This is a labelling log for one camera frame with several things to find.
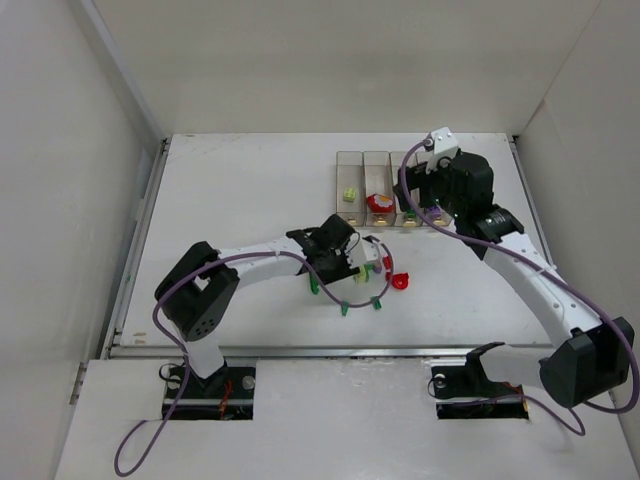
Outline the red flower lego piece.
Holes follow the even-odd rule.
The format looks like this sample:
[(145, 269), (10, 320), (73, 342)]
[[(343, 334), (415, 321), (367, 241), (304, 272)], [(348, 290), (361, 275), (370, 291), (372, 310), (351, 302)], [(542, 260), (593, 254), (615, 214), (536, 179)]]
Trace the red flower lego piece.
[(372, 194), (366, 198), (369, 210), (375, 214), (387, 214), (394, 211), (394, 200), (386, 195)]

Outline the purple lego piece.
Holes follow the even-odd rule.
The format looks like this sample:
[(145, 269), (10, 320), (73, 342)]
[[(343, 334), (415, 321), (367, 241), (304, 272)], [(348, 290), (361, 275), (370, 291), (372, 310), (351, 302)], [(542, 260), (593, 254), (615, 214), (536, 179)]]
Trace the purple lego piece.
[(436, 205), (433, 205), (433, 206), (427, 207), (427, 208), (426, 208), (426, 213), (427, 213), (427, 216), (428, 216), (432, 221), (435, 221), (436, 219), (439, 219), (439, 218), (441, 218), (441, 217), (442, 217), (442, 211), (441, 211), (441, 209), (440, 209), (438, 206), (436, 206)]

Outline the lime green lego brick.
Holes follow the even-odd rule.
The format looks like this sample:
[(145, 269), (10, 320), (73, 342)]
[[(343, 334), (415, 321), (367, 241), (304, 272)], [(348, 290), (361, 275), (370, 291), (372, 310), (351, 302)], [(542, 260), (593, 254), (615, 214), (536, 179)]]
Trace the lime green lego brick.
[(353, 187), (343, 191), (342, 200), (347, 203), (354, 203), (357, 199), (357, 190)]

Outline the green yellow lego assembly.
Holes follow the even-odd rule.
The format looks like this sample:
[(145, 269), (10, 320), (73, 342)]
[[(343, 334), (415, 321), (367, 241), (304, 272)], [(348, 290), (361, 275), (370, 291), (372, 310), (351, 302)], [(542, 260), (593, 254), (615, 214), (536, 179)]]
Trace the green yellow lego assembly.
[(317, 282), (317, 278), (313, 273), (309, 274), (309, 285), (310, 285), (310, 291), (313, 295), (318, 295), (319, 294), (319, 283)]

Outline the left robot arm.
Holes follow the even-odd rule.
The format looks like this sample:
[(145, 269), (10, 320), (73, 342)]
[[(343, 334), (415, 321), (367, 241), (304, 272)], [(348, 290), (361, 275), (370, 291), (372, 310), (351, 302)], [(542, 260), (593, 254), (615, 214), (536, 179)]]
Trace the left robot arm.
[(276, 277), (307, 274), (327, 286), (366, 273), (381, 259), (375, 239), (333, 214), (321, 226), (295, 229), (267, 243), (215, 249), (193, 244), (154, 292), (180, 335), (191, 374), (203, 388), (223, 381), (226, 361), (213, 337), (237, 290)]

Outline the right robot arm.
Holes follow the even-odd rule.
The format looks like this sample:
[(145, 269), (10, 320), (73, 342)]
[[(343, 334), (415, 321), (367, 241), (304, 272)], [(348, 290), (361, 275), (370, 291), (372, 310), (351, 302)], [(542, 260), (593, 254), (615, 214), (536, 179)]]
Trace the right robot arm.
[(440, 399), (496, 396), (510, 384), (543, 389), (559, 406), (595, 408), (594, 398), (624, 383), (631, 394), (610, 413), (631, 411), (639, 402), (639, 363), (634, 329), (612, 318), (565, 282), (535, 249), (523, 224), (494, 200), (488, 161), (454, 148), (425, 162), (405, 153), (394, 194), (404, 211), (425, 218), (438, 207), (453, 218), (439, 233), (463, 242), (501, 276), (533, 313), (553, 348), (536, 357), (527, 349), (494, 341), (467, 353), (461, 365), (438, 369), (445, 385)]

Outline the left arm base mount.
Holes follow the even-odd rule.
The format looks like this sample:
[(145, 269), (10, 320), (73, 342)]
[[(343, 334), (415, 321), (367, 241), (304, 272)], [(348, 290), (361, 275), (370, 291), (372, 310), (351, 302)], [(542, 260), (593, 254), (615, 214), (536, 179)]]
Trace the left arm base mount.
[(245, 421), (254, 414), (256, 366), (229, 366), (206, 391), (191, 374), (170, 420)]

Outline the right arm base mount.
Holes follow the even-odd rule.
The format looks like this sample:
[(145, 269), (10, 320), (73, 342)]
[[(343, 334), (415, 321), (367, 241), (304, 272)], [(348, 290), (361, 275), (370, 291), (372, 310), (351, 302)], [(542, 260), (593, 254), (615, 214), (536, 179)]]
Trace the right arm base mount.
[(439, 420), (528, 420), (523, 389), (494, 382), (466, 365), (432, 365), (428, 393)]

